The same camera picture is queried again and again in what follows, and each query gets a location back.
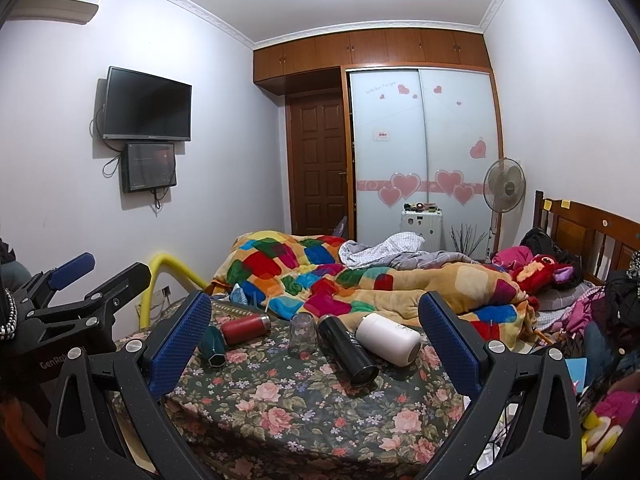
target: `colorful patchwork blanket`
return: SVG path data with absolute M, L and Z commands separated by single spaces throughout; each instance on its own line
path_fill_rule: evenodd
M 461 262 L 440 269 L 348 269 L 338 258 L 344 241 L 275 231 L 245 234 L 212 283 L 226 289 L 238 283 L 251 303 L 285 319 L 301 309 L 316 317 L 334 314 L 352 330 L 373 311 L 419 326 L 418 301 L 433 290 L 484 338 L 499 338 L 510 348 L 535 320 L 526 294 L 507 273 Z

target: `clear glass cup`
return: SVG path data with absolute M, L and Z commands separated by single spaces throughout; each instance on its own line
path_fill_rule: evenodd
M 289 354 L 312 354 L 318 348 L 316 320 L 308 312 L 299 312 L 291 318 L 289 326 Z

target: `blue gripper pad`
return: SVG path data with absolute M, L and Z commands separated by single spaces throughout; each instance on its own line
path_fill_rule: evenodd
M 474 400 L 488 367 L 484 341 L 476 329 L 459 319 L 437 292 L 420 298 L 418 318 L 456 391 Z
M 95 258 L 90 253 L 83 253 L 69 260 L 66 264 L 51 272 L 49 277 L 49 288 L 51 290 L 62 290 L 88 274 L 95 267 Z
M 155 400 L 172 392 L 211 320 L 211 298 L 192 292 L 146 339 L 147 379 Z

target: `jeans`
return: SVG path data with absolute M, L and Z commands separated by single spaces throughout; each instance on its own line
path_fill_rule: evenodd
M 584 356 L 587 358 L 584 385 L 588 386 L 604 373 L 614 357 L 614 353 L 595 321 L 591 321 L 584 329 Z M 638 351 L 634 350 L 622 358 L 617 370 L 637 367 L 639 364 L 640 356 Z
M 2 285 L 15 292 L 31 279 L 31 273 L 20 262 L 9 262 L 0 266 Z

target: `wooden headboard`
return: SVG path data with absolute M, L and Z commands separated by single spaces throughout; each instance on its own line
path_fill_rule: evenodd
M 582 258 L 584 278 L 601 285 L 609 270 L 628 269 L 640 250 L 640 224 L 628 218 L 568 200 L 550 200 L 536 191 L 533 227 Z

